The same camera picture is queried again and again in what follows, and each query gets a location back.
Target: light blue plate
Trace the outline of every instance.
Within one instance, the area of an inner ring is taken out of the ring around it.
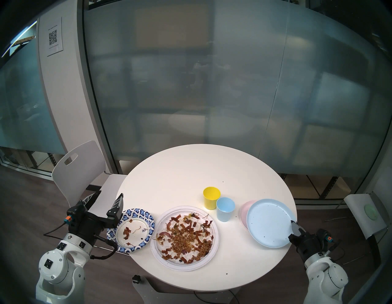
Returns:
[[[284,203],[269,198],[255,202],[246,217],[252,237],[269,248],[280,248],[289,243],[291,220],[297,221],[293,212]]]

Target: plastic cup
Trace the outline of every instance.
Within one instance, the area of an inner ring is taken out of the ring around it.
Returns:
[[[203,191],[204,195],[204,207],[209,210],[216,208],[216,201],[220,198],[220,191],[215,187],[207,187]]]
[[[228,197],[221,197],[216,202],[216,216],[221,222],[230,220],[231,215],[236,208],[234,201]]]

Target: qr code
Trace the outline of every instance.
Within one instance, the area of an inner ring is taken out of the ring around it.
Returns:
[[[57,42],[57,30],[55,29],[53,32],[49,33],[49,45]]]

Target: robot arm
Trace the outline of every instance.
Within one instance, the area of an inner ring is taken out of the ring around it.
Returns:
[[[294,234],[289,236],[289,240],[304,262],[309,279],[304,304],[342,303],[341,297],[348,277],[344,269],[328,257],[339,242],[328,249],[328,242],[334,242],[328,231],[319,229],[316,235],[311,235],[293,221],[292,230]]]
[[[94,204],[100,191],[87,204],[79,201],[67,211],[65,221],[68,233],[58,246],[46,252],[40,259],[40,279],[36,285],[36,299],[45,303],[83,302],[85,276],[84,265],[90,259],[107,259],[117,250],[117,244],[99,236],[105,228],[115,228],[123,209],[121,194],[107,212],[107,218],[98,217],[88,210]],[[114,250],[103,257],[90,255],[96,240],[112,246]]]

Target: glass partition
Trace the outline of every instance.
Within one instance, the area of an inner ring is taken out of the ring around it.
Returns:
[[[39,173],[51,172],[65,152],[42,90],[36,43],[19,46],[0,69],[0,157],[4,164]]]
[[[91,8],[92,85],[123,173],[209,143],[258,157],[309,198],[343,198],[367,175],[391,120],[392,67],[351,29],[273,0]]]

